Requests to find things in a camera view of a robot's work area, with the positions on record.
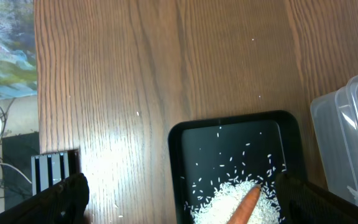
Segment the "orange carrot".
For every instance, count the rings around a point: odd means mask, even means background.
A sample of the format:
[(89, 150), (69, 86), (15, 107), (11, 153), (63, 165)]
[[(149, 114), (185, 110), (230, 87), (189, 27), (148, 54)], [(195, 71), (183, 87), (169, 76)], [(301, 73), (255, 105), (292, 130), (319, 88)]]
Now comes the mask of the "orange carrot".
[(254, 211), (254, 208), (259, 200), (260, 189), (261, 186), (256, 185), (249, 190), (227, 224), (245, 224), (249, 221), (250, 216), (252, 215), (252, 212)]

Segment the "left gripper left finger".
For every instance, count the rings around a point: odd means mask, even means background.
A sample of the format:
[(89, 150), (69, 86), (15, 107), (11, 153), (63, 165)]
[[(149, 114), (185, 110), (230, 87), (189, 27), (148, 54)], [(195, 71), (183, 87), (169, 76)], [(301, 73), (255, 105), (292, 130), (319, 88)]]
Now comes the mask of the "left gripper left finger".
[(0, 213), (0, 224), (86, 223), (84, 212), (88, 202), (85, 175), (73, 174)]

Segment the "pile of white rice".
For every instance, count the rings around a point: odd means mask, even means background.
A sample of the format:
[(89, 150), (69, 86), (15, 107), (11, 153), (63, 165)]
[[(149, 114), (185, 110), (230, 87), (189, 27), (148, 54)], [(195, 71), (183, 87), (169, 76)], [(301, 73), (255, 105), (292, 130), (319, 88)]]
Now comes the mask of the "pile of white rice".
[(198, 198), (200, 205), (185, 204), (194, 223), (227, 223), (250, 190), (260, 185), (260, 196), (248, 220), (251, 224), (280, 224), (285, 221), (272, 185), (259, 179), (221, 183), (214, 195)]

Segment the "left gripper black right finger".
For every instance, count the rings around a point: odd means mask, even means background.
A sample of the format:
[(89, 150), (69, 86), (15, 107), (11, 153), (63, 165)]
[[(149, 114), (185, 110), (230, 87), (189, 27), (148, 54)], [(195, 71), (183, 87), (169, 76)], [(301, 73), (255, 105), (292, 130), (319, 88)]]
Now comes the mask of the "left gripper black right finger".
[(275, 190), (284, 223), (358, 223), (358, 206), (286, 172), (276, 176)]

